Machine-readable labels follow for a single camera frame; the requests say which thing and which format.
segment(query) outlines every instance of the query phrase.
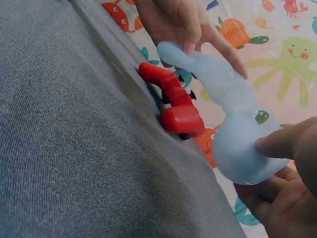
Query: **cartoon fish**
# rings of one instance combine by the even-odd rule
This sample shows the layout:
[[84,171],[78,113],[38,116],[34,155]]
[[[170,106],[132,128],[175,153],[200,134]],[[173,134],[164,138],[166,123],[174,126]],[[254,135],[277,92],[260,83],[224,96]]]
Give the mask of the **cartoon fish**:
[[257,27],[259,27],[260,29],[265,29],[265,30],[270,30],[273,29],[274,27],[272,26],[267,26],[266,24],[266,20],[263,17],[259,17],[258,19],[256,19],[254,21],[254,23],[256,24]]
[[[137,16],[137,18],[134,21],[134,30],[130,30],[130,23],[127,15],[122,10],[122,8],[119,7],[119,3],[122,0],[116,0],[114,3],[112,2],[105,2],[102,4],[104,9],[110,14],[110,16],[114,19],[114,21],[121,27],[121,29],[126,33],[134,33],[140,29],[143,28],[142,22],[140,20],[140,17]],[[126,0],[128,3],[133,4],[134,1],[132,0]]]

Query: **cartoon print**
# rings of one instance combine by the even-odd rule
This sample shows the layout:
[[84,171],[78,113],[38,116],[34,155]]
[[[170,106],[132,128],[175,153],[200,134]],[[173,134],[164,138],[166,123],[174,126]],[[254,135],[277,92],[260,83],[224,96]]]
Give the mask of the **cartoon print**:
[[[160,61],[159,60],[149,60],[149,51],[146,47],[143,47],[141,49],[141,53],[144,55],[144,57],[151,63],[154,65],[159,65]],[[192,81],[192,74],[186,71],[174,71],[174,73],[177,75],[177,77],[182,77],[182,81],[180,82],[180,84],[182,85],[182,88],[186,88]]]
[[236,200],[236,204],[234,208],[234,215],[236,217],[236,220],[245,226],[256,226],[260,224],[260,222],[252,214],[245,215],[246,212],[247,212],[246,205],[237,196],[237,200]]
[[300,25],[295,25],[295,26],[293,26],[293,29],[294,30],[296,30],[296,31],[298,31],[298,28],[300,27]]
[[259,125],[261,125],[269,119],[269,114],[263,110],[259,110],[255,119],[256,119],[257,123]]
[[274,27],[272,26],[268,26],[266,24],[266,20],[263,18],[263,17],[259,17],[258,19],[256,19],[254,21],[255,25],[257,27],[259,27],[260,29],[264,29],[264,30],[270,30],[270,29],[273,29]]
[[188,87],[188,85],[191,83],[193,79],[192,74],[184,70],[182,71],[176,70],[174,73],[177,75],[177,77],[180,77],[180,76],[182,77],[183,80],[180,82],[180,84],[182,85],[182,88]]
[[273,11],[275,9],[272,0],[262,0],[262,6],[268,12]]
[[209,93],[203,88],[201,92],[201,97],[205,102],[212,103],[213,100],[211,99]]
[[217,0],[213,0],[211,3],[207,5],[206,10],[209,11],[210,9],[214,8],[215,6],[219,6],[219,3]]
[[217,165],[215,164],[213,159],[213,139],[219,127],[220,125],[215,127],[214,129],[207,128],[206,131],[202,135],[195,137],[195,141],[199,144],[199,146],[203,150],[204,154],[206,155],[213,169],[217,168]]
[[284,73],[277,93],[279,102],[285,99],[292,79],[298,76],[300,104],[302,107],[307,107],[310,83],[317,83],[317,73],[309,69],[309,66],[315,61],[317,61],[317,43],[302,37],[289,37],[283,42],[282,53],[278,58],[252,60],[246,64],[246,68],[272,67],[269,72],[254,82],[255,89],[263,86],[279,72]]
[[134,0],[125,0],[127,3],[131,4],[131,5],[135,5]]
[[317,34],[317,16],[313,17],[314,21],[312,23],[312,29]]
[[300,9],[298,9],[296,0],[281,0],[281,1],[285,2],[284,9],[286,11],[287,16],[296,17],[296,13],[308,10],[308,7],[304,6],[302,2],[299,4]]
[[151,63],[151,64],[154,64],[154,65],[158,65],[160,63],[160,61],[158,60],[149,60],[149,51],[146,47],[143,47],[141,49],[141,53],[144,55],[144,57]]
[[245,26],[237,19],[228,18],[223,22],[219,17],[218,21],[220,26],[216,26],[217,30],[234,48],[240,49],[246,43],[261,45],[269,40],[267,36],[250,38]]
[[[124,32],[134,33],[142,29],[143,28],[142,22],[140,20],[140,17],[137,16],[137,18],[134,21],[134,30],[130,30],[130,23],[129,23],[128,17],[118,5],[121,1],[122,0],[116,0],[114,3],[105,2],[102,4],[102,6],[110,14],[110,16],[115,20],[115,22],[121,27],[121,29],[124,30]],[[126,1],[130,4],[134,4],[133,0],[126,0]]]

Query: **cartoon shell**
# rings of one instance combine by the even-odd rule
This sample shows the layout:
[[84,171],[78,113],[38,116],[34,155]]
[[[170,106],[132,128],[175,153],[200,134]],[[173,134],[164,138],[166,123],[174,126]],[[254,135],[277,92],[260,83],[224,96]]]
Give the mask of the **cartoon shell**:
[[250,38],[244,24],[237,19],[228,18],[224,22],[218,18],[220,26],[216,26],[220,34],[236,49],[244,47],[246,43],[265,44],[269,41],[267,36]]

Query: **fingernail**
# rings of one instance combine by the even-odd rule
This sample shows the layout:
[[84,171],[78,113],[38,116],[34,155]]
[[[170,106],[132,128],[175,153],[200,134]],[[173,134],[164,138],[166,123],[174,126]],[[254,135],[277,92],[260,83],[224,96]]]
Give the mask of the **fingernail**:
[[256,148],[257,148],[257,149],[260,149],[260,148],[261,148],[262,143],[263,143],[263,141],[265,141],[265,139],[266,139],[266,136],[261,137],[261,138],[259,138],[259,139],[256,140],[255,145],[256,145]]
[[195,47],[196,46],[194,44],[187,44],[184,47],[184,52],[188,55],[191,55],[194,52]]

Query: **red plastic toy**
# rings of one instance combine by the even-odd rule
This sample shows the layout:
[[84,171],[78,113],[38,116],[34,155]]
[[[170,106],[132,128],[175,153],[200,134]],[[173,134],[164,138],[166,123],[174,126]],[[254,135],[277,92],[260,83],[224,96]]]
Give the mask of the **red plastic toy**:
[[199,136],[205,131],[204,122],[192,102],[192,99],[196,99],[195,93],[191,91],[188,94],[182,88],[181,77],[148,62],[140,64],[139,74],[146,82],[161,88],[163,103],[172,106],[161,117],[166,130],[180,134],[183,140]]

